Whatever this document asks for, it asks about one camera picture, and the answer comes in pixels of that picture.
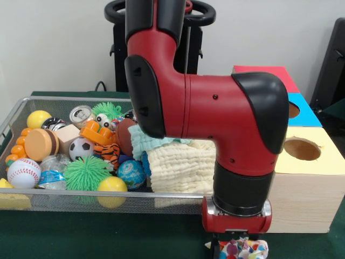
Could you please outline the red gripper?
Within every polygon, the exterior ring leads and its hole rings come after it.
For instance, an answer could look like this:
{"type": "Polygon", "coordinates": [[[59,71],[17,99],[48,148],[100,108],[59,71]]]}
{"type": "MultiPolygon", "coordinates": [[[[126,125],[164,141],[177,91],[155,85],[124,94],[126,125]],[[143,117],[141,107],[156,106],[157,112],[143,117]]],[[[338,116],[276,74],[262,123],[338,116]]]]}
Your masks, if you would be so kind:
{"type": "Polygon", "coordinates": [[[202,200],[202,224],[206,232],[213,233],[211,240],[211,259],[219,259],[220,244],[217,233],[246,232],[250,240],[256,240],[256,234],[266,233],[272,222],[272,207],[266,200],[260,214],[244,217],[222,212],[214,204],[212,197],[202,200]]]}

